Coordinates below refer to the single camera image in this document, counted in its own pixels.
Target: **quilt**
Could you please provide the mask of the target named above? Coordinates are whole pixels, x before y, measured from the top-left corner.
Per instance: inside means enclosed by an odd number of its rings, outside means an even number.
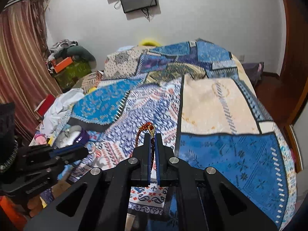
[[[177,157],[218,169],[280,230],[290,221],[296,202],[290,149],[232,53],[202,39],[135,47],[108,56],[104,73],[55,131],[57,137],[81,125],[90,135],[89,155],[71,181],[128,158],[138,127],[149,121]],[[148,187],[131,188],[128,213],[138,230],[178,230],[175,190],[157,185],[155,165]]]

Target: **screw head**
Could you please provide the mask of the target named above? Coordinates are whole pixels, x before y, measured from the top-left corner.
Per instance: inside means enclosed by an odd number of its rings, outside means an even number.
[[[207,167],[207,168],[206,168],[206,172],[207,172],[208,174],[210,174],[210,175],[213,175],[213,174],[216,173],[216,169],[213,168],[213,167]]]
[[[91,174],[96,176],[100,173],[100,169],[98,167],[92,168],[91,169]]]
[[[171,157],[171,158],[169,159],[169,162],[172,163],[172,164],[178,163],[178,162],[179,162],[179,158],[177,158],[177,157]]]
[[[138,162],[138,159],[135,158],[135,157],[132,157],[132,158],[129,158],[129,159],[128,159],[128,163],[130,163],[130,164],[135,164],[135,163],[137,163],[137,162]]]

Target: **orange box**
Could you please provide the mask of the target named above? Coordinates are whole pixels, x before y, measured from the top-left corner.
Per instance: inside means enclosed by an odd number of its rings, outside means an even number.
[[[56,71],[56,73],[59,73],[62,69],[66,68],[72,62],[72,58],[67,57],[63,61],[61,61],[56,67],[54,67],[54,70]]]

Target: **wooden floor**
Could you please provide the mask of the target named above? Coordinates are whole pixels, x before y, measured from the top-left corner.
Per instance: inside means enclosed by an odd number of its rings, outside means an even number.
[[[257,98],[273,117],[282,130],[286,121],[295,108],[298,96],[292,89],[275,77],[263,76],[255,88]]]

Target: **orange object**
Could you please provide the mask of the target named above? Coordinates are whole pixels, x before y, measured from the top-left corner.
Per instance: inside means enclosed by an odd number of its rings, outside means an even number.
[[[62,69],[66,68],[72,62],[72,58],[67,57],[63,61],[61,61],[56,67],[54,67],[54,70],[56,71],[56,73],[59,73]]]
[[[0,206],[10,219],[10,221],[14,224],[14,226],[22,231],[24,226],[27,223],[27,219],[16,210],[15,205],[11,200],[9,200],[6,196],[0,197]]]
[[[55,59],[53,59],[53,60],[51,60],[51,64],[53,65],[53,67],[56,67],[57,61]]]

